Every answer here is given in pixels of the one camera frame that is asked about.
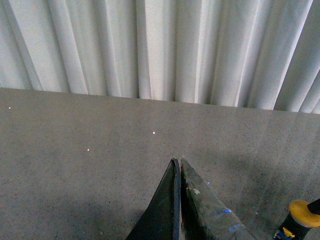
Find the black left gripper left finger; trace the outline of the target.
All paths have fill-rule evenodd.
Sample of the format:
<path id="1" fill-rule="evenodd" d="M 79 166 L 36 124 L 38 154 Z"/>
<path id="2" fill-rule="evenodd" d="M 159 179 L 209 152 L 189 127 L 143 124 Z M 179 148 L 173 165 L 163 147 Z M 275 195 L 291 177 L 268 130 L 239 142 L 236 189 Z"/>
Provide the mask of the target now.
<path id="1" fill-rule="evenodd" d="M 180 233 L 181 169 L 171 159 L 143 215 L 128 240 L 178 240 Z"/>

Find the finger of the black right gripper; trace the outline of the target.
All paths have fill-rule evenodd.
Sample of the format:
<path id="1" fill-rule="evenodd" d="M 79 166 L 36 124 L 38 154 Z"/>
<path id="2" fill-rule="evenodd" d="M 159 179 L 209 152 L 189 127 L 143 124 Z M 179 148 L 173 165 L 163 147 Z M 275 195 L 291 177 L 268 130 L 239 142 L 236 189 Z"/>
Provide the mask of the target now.
<path id="1" fill-rule="evenodd" d="M 317 199 L 307 205 L 308 210 L 314 215 L 320 215 L 320 199 Z"/>

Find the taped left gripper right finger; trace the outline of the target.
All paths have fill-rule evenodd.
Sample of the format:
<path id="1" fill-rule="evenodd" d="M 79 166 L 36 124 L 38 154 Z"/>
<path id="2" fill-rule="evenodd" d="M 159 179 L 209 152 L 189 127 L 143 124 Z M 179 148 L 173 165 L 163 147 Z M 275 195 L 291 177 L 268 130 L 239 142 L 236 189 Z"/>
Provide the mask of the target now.
<path id="1" fill-rule="evenodd" d="M 252 235 L 207 186 L 196 170 L 181 159 L 181 217 L 186 240 L 250 240 Z"/>

